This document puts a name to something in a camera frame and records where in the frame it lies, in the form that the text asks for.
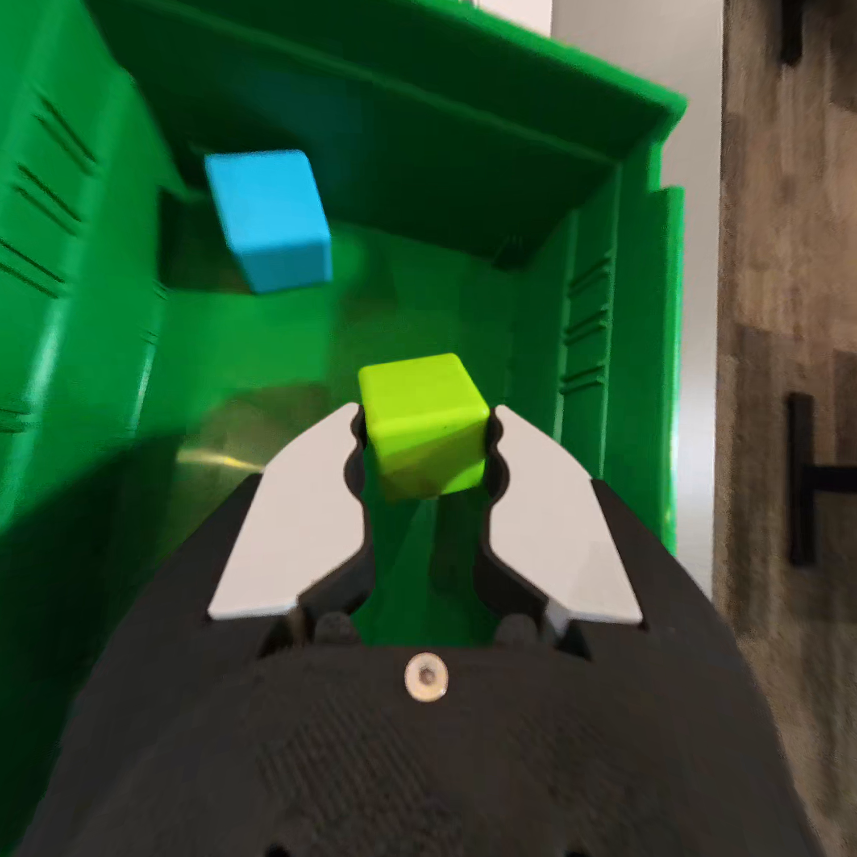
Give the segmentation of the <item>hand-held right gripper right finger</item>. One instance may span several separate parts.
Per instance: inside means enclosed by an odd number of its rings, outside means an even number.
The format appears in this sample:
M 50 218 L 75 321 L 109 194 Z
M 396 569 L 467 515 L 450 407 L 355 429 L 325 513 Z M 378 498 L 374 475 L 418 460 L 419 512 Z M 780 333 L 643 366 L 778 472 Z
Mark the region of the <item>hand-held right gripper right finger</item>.
M 489 418 L 484 483 L 473 585 L 486 607 L 528 616 L 554 645 L 579 623 L 643 626 L 590 473 L 504 404 Z

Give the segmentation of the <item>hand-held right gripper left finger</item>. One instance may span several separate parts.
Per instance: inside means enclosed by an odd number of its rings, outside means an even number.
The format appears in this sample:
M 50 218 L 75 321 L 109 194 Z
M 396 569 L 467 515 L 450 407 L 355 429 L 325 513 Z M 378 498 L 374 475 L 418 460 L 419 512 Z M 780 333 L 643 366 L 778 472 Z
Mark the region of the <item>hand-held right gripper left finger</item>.
M 339 407 L 266 465 L 208 606 L 215 621 L 353 614 L 374 588 L 365 416 Z

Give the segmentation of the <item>lime green cube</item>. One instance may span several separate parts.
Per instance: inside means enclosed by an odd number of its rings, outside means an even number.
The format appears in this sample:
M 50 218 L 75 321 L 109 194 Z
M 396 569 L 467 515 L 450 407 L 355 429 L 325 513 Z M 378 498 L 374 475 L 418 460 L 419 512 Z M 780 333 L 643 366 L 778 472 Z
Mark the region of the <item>lime green cube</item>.
M 481 483 L 490 409 L 457 355 L 366 366 L 358 384 L 388 501 L 431 499 Z

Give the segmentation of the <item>green plastic bin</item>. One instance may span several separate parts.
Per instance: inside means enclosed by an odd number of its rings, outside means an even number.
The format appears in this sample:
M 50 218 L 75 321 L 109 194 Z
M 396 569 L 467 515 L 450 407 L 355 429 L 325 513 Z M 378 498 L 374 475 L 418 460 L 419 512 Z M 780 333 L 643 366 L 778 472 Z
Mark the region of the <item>green plastic bin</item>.
M 461 2 L 2 2 L 3 827 L 251 394 L 453 352 L 675 549 L 686 108 Z M 204 157 L 292 149 L 333 279 L 256 295 Z

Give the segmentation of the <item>blue cube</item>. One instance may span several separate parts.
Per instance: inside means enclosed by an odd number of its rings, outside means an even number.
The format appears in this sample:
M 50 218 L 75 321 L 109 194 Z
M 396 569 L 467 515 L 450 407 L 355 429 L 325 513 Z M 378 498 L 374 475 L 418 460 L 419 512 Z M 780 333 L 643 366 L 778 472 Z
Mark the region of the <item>blue cube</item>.
M 333 279 L 332 233 L 306 154 L 208 154 L 204 168 L 226 245 L 251 292 Z

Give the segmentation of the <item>black metal bar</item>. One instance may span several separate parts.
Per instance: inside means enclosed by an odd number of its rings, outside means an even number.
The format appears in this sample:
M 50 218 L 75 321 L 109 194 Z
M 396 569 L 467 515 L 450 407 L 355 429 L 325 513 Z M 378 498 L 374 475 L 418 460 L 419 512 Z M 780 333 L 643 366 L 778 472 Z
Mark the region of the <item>black metal bar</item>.
M 794 68 L 802 59 L 804 48 L 804 15 L 807 1 L 780 1 L 781 64 Z
M 856 494 L 856 467 L 819 465 L 814 457 L 815 400 L 804 392 L 786 399 L 788 560 L 809 567 L 817 559 L 816 494 Z

